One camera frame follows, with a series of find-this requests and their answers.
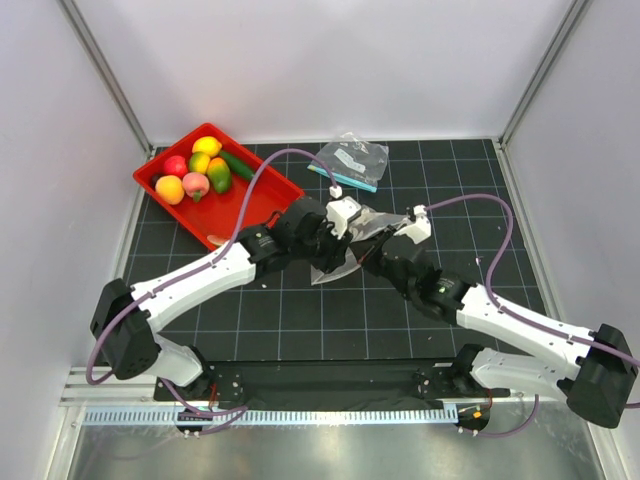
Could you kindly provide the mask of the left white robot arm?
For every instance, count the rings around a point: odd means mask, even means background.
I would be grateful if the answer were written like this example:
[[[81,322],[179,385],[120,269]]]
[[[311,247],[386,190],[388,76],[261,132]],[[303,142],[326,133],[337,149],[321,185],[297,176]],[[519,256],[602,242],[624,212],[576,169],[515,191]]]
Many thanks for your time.
[[[245,227],[214,252],[157,279],[132,287],[114,281],[103,291],[96,348],[111,376],[129,380],[149,374],[167,380],[190,400],[208,395],[212,379],[203,359],[161,331],[210,298],[284,270],[304,259],[331,272],[345,262],[349,224],[360,205],[351,197],[322,205],[301,197],[273,223]]]

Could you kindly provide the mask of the green orange toy mango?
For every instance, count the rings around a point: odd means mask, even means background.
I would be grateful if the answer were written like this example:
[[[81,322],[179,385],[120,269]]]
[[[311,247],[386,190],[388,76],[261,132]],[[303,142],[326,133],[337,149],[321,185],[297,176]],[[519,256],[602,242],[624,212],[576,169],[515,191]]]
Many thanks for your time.
[[[226,193],[232,184],[231,171],[221,157],[211,159],[206,176],[216,193]]]

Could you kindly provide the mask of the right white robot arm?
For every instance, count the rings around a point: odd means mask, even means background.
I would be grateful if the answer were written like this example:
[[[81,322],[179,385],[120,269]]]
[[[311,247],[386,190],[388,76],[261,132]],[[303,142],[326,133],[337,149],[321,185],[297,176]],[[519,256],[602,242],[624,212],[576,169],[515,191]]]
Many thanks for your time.
[[[368,273],[388,280],[422,315],[492,336],[518,349],[501,354],[470,346],[450,372],[463,396],[509,389],[565,403],[580,418],[615,429],[639,373],[624,334],[562,323],[528,310],[454,272],[434,266],[424,242],[383,231],[351,247]]]

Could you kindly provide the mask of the white-spotted clear zip bag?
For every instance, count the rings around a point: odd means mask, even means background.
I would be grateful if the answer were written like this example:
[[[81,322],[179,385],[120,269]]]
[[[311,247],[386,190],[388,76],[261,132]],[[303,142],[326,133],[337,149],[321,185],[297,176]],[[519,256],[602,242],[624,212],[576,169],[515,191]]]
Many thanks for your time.
[[[359,242],[373,238],[387,227],[398,227],[404,221],[404,215],[378,212],[367,205],[363,205],[360,215],[349,224],[348,231],[353,235],[352,241]],[[330,273],[324,273],[315,267],[311,267],[311,285],[315,286],[337,281],[352,274],[359,268],[360,265],[357,263],[356,256],[351,249],[348,249],[345,254],[345,262]]]

